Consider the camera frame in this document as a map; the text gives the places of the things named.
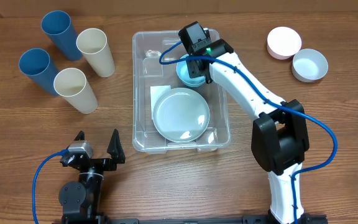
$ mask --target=robotic arm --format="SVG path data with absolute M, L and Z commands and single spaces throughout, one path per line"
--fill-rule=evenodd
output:
M 211 42 L 209 32 L 194 22 L 181 31 L 180 39 L 190 57 L 204 56 L 219 59 L 242 71 L 248 79 L 273 103 L 303 113 L 299 102 L 285 100 L 264 87 L 245 66 L 233 48 L 224 40 Z M 238 102 L 254 122 L 251 149 L 259 165 L 268 172 L 272 205 L 270 212 L 282 224 L 293 223 L 293 199 L 291 175 L 300 170 L 309 149 L 306 121 L 286 114 L 261 99 L 252 87 L 236 71 L 227 66 L 207 60 L 187 60 L 191 78 L 204 76 L 206 83 L 212 81 L 221 85 Z M 285 126 L 276 129 L 276 123 Z M 300 202 L 300 178 L 295 182 L 297 218 L 304 213 Z

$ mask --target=blue cup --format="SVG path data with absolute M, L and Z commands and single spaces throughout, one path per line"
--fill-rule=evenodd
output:
M 42 30 L 69 60 L 79 60 L 82 54 L 76 45 L 77 33 L 70 16 L 63 11 L 48 13 L 41 23 Z
M 44 49 L 30 49 L 24 52 L 19 60 L 19 69 L 44 90 L 58 96 L 53 81 L 59 71 Z

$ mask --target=cable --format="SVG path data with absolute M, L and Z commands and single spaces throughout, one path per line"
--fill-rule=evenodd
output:
M 208 60 L 210 62 L 217 62 L 217 63 L 220 63 L 222 65 L 225 65 L 231 69 L 233 69 L 235 72 L 237 72 L 238 74 L 240 74 L 240 76 L 246 80 L 246 82 L 252 87 L 252 89 L 256 92 L 256 94 L 258 94 L 258 96 L 264 100 L 267 104 L 271 105 L 271 106 L 274 106 L 280 110 L 283 110 L 283 111 L 286 111 L 286 112 L 289 112 L 289 113 L 292 113 L 292 114 L 295 114 L 301 118 L 304 118 L 304 119 L 308 119 L 309 121 L 317 124 L 318 126 L 322 127 L 329 135 L 330 137 L 333 139 L 333 151 L 331 153 L 331 155 L 329 156 L 329 158 L 323 162 L 322 164 L 320 165 L 317 165 L 317 166 L 313 166 L 313 167 L 308 167 L 308 168 L 304 168 L 304 169 L 301 169 L 301 170 L 298 170 L 296 172 L 294 172 L 292 175 L 291 175 L 291 187 L 292 187 L 292 195 L 293 195 L 293 215 L 294 215 L 294 222 L 295 224 L 298 224 L 298 219 L 297 219 L 297 215 L 296 215 L 296 210 L 298 209 L 298 207 L 296 206 L 296 192 L 295 192 L 295 177 L 296 175 L 300 174 L 300 173 L 303 173 L 303 172 L 308 172 L 308 171 L 312 171 L 312 170 L 316 170 L 316 169 L 320 169 L 320 168 L 323 168 L 325 167 L 326 165 L 328 165 L 329 163 L 331 163 L 331 161 L 335 158 L 335 155 L 337 153 L 337 149 L 338 149 L 338 142 L 337 142 L 337 139 L 336 139 L 336 136 L 334 134 L 334 132 L 328 127 L 326 126 L 324 123 L 322 123 L 321 121 L 307 115 L 307 114 L 304 114 L 304 113 L 301 113 L 299 111 L 296 111 L 296 110 L 293 110 L 291 108 L 287 108 L 285 106 L 282 106 L 282 105 L 278 105 L 276 103 L 273 103 L 271 102 L 269 99 L 267 99 L 259 90 L 258 88 L 251 82 L 251 80 L 247 77 L 247 75 L 245 75 L 241 70 L 239 70 L 237 67 L 227 63 L 227 62 L 224 62 L 222 60 L 219 60 L 219 59 L 216 59 L 216 58 L 212 58 L 212 57 L 205 57 L 205 56 L 189 56 L 189 57 L 185 57 L 185 58 L 181 58 L 181 59 L 178 59 L 178 60 L 172 60 L 172 61 L 169 61 L 169 62 L 163 62 L 162 59 L 164 57 L 164 55 L 168 52 L 170 52 L 172 49 L 174 49 L 175 47 L 179 46 L 181 44 L 181 41 L 179 41 L 178 43 L 176 43 L 175 45 L 173 45 L 172 47 L 170 47 L 168 50 L 164 51 L 161 56 L 160 56 L 160 64 L 162 65 L 170 65 L 170 64 L 173 64 L 173 63 L 178 63 L 178 62 L 183 62 L 183 61 L 187 61 L 187 60 Z
M 66 152 L 68 152 L 68 149 L 64 149 L 60 152 L 56 152 L 50 156 L 48 156 L 42 163 L 41 165 L 38 167 L 37 171 L 35 172 L 34 175 L 34 180 L 32 181 L 32 216 L 34 218 L 34 222 L 35 224 L 39 224 L 38 223 L 38 219 L 37 219 L 37 214 L 35 212 L 35 184 L 37 182 L 37 177 L 38 174 L 41 171 L 41 168 L 45 165 L 45 163 L 47 163 L 51 158 L 55 157 L 55 156 L 63 156 Z

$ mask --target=wooden table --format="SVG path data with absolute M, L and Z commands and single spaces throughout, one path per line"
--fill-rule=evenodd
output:
M 40 28 L 41 18 L 0 19 L 0 223 L 33 223 L 31 186 L 38 165 L 67 147 L 79 130 L 91 141 L 95 157 L 105 157 L 114 128 L 120 131 L 127 160 L 106 173 L 100 210 L 111 218 L 240 217 L 265 214 L 270 206 L 267 174 L 251 150 L 251 123 L 229 97 L 232 143 L 216 152 L 195 150 L 148 155 L 132 146 L 132 36 L 143 30 L 178 30 L 199 21 L 219 31 L 246 67 L 271 91 L 296 98 L 305 111 L 336 133 L 334 162 L 302 174 L 301 196 L 308 213 L 327 214 L 330 223 L 358 223 L 358 12 L 205 14 L 181 16 L 74 17 L 78 32 L 97 27 L 107 33 L 116 63 L 113 77 L 100 78 L 82 58 L 71 62 Z M 266 37 L 276 26 L 296 29 L 303 48 L 322 52 L 329 72 L 317 83 L 296 80 L 290 61 L 270 57 Z M 61 70 L 86 73 L 99 108 L 83 115 L 64 99 L 52 97 L 18 69 L 28 49 L 49 52 Z M 326 160 L 329 136 L 308 123 L 311 147 L 305 167 Z M 52 159 L 37 182 L 41 223 L 59 220 L 60 187 L 78 172 Z

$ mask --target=clear plastic container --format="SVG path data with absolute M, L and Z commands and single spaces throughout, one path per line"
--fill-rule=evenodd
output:
M 219 39 L 216 30 L 209 30 L 211 40 Z M 178 31 L 138 32 L 132 38 L 134 63 L 134 127 L 133 145 L 140 152 L 163 154 L 167 150 L 197 149 L 214 151 L 230 143 L 229 119 L 227 116 L 226 91 L 215 82 L 191 88 L 204 97 L 211 118 L 207 130 L 191 142 L 171 142 L 156 130 L 151 112 L 150 87 L 170 85 L 171 88 L 189 88 L 176 73 L 176 64 L 161 65 L 158 60 L 162 52 L 179 42 Z M 163 61 L 176 60 L 186 54 L 183 45 L 166 54 Z

